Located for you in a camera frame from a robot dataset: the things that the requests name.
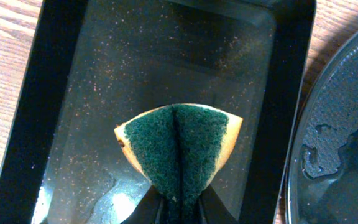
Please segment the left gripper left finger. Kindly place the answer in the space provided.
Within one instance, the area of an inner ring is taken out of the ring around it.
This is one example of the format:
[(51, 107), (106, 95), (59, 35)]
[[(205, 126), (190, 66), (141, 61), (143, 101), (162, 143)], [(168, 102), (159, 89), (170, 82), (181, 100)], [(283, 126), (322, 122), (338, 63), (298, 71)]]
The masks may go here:
[(158, 224), (163, 211), (163, 197), (152, 185), (132, 214), (121, 224)]

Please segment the green yellow sponge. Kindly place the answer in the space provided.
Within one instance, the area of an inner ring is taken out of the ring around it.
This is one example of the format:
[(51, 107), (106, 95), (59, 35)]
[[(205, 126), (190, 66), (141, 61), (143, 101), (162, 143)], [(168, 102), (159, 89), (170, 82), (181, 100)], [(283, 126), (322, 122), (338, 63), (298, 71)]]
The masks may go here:
[(114, 130), (131, 165), (169, 201), (194, 205), (229, 159), (243, 119), (194, 103), (152, 109)]

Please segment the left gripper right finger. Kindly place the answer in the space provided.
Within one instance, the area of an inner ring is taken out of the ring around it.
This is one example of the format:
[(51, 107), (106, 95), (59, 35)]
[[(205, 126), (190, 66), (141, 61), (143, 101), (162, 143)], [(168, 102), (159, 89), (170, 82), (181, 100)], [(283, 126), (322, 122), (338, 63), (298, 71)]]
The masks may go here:
[(208, 186), (197, 202), (198, 224), (238, 224), (212, 186)]

